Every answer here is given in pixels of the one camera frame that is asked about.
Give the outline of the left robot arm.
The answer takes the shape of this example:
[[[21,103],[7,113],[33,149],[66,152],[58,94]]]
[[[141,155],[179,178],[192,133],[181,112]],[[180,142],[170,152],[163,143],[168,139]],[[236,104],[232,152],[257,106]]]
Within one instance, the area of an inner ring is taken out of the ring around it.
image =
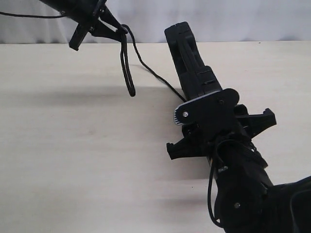
[[[77,22],[69,47],[79,50],[89,33],[93,37],[108,38],[125,44],[127,30],[117,21],[105,0],[43,0],[44,4]]]

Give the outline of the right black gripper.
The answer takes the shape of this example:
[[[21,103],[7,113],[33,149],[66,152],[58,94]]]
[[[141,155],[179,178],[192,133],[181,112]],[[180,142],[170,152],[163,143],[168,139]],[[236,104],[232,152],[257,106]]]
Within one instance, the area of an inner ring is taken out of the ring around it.
[[[275,114],[265,109],[262,114],[250,115],[246,108],[234,108],[234,117],[215,115],[201,123],[182,126],[183,139],[177,143],[167,143],[170,158],[208,157],[217,143],[236,140],[252,146],[252,139],[276,125]]]

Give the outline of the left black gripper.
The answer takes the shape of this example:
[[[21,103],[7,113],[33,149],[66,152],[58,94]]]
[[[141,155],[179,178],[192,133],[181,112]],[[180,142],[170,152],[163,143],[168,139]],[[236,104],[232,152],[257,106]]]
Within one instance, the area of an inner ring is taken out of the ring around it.
[[[75,0],[73,2],[73,8],[68,12],[68,17],[78,25],[69,41],[71,49],[78,51],[85,36],[92,28],[91,35],[93,37],[122,40],[127,35],[128,31],[117,21],[105,4],[105,0]],[[100,14],[101,20],[116,28],[115,31],[98,21]]]

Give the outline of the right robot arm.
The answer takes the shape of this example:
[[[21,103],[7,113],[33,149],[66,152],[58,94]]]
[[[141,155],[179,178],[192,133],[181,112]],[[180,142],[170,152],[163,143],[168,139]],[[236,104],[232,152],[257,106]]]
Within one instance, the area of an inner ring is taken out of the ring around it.
[[[251,115],[244,105],[191,120],[176,110],[183,139],[167,144],[171,159],[206,157],[210,165],[207,209],[213,223],[227,233],[308,233],[311,230],[311,179],[273,184],[267,162],[252,138],[276,124],[265,109]]]

